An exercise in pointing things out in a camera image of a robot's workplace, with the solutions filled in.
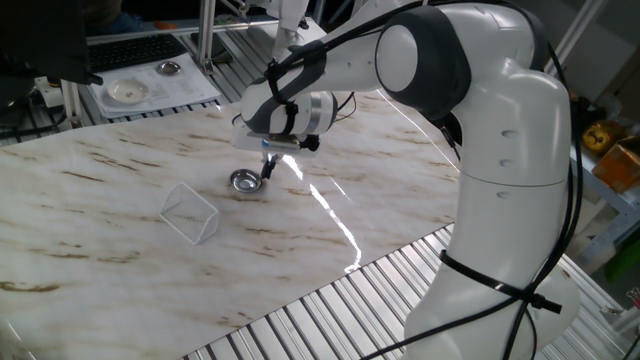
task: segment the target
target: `keyboard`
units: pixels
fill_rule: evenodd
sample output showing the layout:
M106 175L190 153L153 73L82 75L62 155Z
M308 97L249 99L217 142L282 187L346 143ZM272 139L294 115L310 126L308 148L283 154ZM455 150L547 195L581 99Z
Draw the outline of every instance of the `keyboard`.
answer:
M161 34L89 46L94 73L164 60L187 52L171 34Z

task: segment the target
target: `marble table surface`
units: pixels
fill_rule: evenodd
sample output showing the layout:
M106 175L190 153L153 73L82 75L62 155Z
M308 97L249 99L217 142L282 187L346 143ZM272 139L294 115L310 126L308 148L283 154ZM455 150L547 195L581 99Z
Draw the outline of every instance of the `marble table surface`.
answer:
M357 99L316 158L285 158L250 195L228 184L261 168L229 142L237 105L0 149L0 318L21 341L4 340L38 360L174 360L451 223L439 132ZM220 211L197 246L158 216L180 182Z

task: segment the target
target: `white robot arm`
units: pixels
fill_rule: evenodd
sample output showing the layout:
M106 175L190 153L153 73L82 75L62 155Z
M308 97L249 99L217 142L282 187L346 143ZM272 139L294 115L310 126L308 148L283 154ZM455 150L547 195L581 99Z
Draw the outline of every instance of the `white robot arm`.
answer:
M298 35L298 27L306 25L304 15L309 5L309 0L231 0L239 5L232 4L230 0L222 0L233 12L247 20L247 12L252 6L258 6L267 10L267 14L280 19L278 32L273 47L273 58L283 60L290 54L287 48L301 42Z
M537 20L521 10L370 0L342 27L272 64L243 96L234 121L240 149L313 156L336 118L329 91L379 87L463 145L448 261L408 316L405 335L512 302L412 343L403 359L524 359L533 350L533 324L541 348L577 316L577 287L551 272L538 293L562 311L541 310L552 306L529 298L523 309L533 303L530 323L518 323L513 349L505 350L522 304L513 292L537 278L561 233L570 110L566 89L539 71L546 53Z

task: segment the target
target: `transparent container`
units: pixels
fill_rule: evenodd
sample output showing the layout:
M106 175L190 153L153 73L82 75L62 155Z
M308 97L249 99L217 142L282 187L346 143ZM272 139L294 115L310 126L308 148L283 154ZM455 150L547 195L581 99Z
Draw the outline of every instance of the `transparent container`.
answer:
M171 190L160 217L185 239L197 245L218 230L220 214L202 196L185 183Z

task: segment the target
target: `metal bowl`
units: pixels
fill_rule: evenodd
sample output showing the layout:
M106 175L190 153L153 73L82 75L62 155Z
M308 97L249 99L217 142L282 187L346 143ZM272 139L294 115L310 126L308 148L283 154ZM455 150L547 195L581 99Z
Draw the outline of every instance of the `metal bowl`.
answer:
M179 73L180 69L181 68L180 68L180 65L178 65L178 63L174 61L165 61L158 65L158 67L156 68L156 71L160 75L171 76Z
M234 171L229 177L229 182L234 189L242 193L256 192L262 187L260 175L247 169Z

